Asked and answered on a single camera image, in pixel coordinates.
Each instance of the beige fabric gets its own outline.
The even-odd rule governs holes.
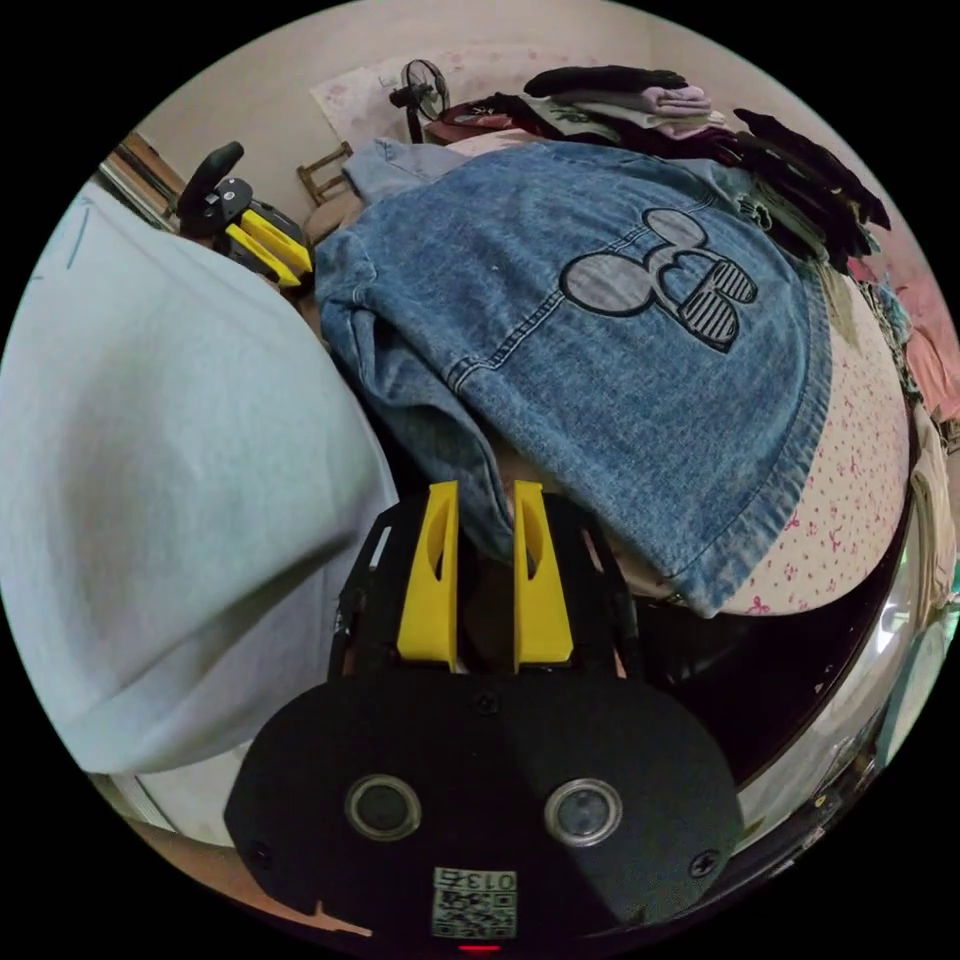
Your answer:
[[[340,227],[348,227],[363,213],[363,201],[352,191],[344,190],[317,207],[303,225],[307,243],[315,247]]]
[[[940,433],[922,404],[914,407],[920,456],[910,475],[920,519],[923,572],[918,600],[919,622],[926,625],[943,606],[953,583],[957,534],[950,511],[947,456]]]
[[[860,353],[860,339],[857,325],[853,319],[853,296],[843,277],[836,270],[824,264],[816,264],[814,269],[820,278],[823,298],[827,305],[830,325],[856,352]]]

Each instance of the poster on wall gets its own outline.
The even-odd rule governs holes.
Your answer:
[[[435,63],[446,78],[451,104],[480,100],[494,93],[519,93],[538,73],[563,66],[597,66],[596,57],[529,45],[475,43],[463,47],[423,49],[402,57],[358,67],[313,87],[330,126],[354,150],[377,137],[407,141],[406,117],[390,103],[402,86],[403,68],[411,60]]]

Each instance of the light blue fabric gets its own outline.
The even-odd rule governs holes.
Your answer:
[[[470,158],[431,143],[381,138],[343,165],[357,195],[369,206],[387,197],[439,180]]]
[[[316,251],[339,364],[510,557],[486,421],[715,614],[783,529],[830,397],[814,274],[676,164],[480,156]]]

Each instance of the pink polka dot fabric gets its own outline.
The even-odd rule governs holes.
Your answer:
[[[859,350],[831,327],[830,407],[806,488],[728,612],[797,613],[836,600],[873,571],[899,523],[910,471],[908,413],[877,321],[846,282]]]

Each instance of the printed label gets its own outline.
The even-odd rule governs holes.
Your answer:
[[[513,870],[433,871],[435,937],[506,940],[517,935],[517,874]]]

